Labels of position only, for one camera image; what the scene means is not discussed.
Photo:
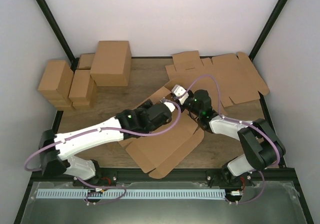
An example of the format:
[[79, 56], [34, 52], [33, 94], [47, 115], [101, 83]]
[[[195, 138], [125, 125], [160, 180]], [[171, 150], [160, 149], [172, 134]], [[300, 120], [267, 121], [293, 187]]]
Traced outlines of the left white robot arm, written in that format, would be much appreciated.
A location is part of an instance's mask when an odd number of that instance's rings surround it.
[[69, 133], [42, 133], [39, 148], [40, 168], [44, 177], [70, 175], [97, 183], [101, 177], [95, 160], [76, 155], [82, 151], [110, 142], [146, 136], [172, 120], [175, 106], [170, 102], [153, 104], [150, 100], [138, 108], [124, 110], [97, 125]]

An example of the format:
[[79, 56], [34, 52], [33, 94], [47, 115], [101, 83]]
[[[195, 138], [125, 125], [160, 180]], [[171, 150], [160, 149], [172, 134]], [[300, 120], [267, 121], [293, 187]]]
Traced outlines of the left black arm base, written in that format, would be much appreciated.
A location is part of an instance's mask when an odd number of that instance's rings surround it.
[[114, 169], [100, 168], [97, 174], [85, 182], [93, 186], [115, 186], [117, 184], [118, 172]]

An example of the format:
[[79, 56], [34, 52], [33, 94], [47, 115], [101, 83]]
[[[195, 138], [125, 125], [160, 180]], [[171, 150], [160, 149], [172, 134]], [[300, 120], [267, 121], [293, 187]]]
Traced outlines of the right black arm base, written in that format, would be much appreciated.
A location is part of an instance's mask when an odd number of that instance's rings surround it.
[[208, 169], [205, 174], [209, 187], [240, 188], [243, 185], [249, 186], [252, 184], [251, 180], [247, 179], [246, 173], [240, 176], [233, 176], [227, 168]]

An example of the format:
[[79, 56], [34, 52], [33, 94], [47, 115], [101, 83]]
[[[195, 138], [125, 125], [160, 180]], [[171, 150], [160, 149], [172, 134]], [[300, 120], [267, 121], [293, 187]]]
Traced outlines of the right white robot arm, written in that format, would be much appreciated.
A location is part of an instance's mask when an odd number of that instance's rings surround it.
[[266, 120], [241, 121], [219, 114], [212, 108], [211, 98], [205, 90], [188, 91], [179, 102], [183, 109], [196, 116], [195, 120], [204, 131], [240, 142], [243, 154], [222, 167], [221, 176], [225, 182], [232, 183], [247, 172], [262, 171], [278, 163], [286, 153]]

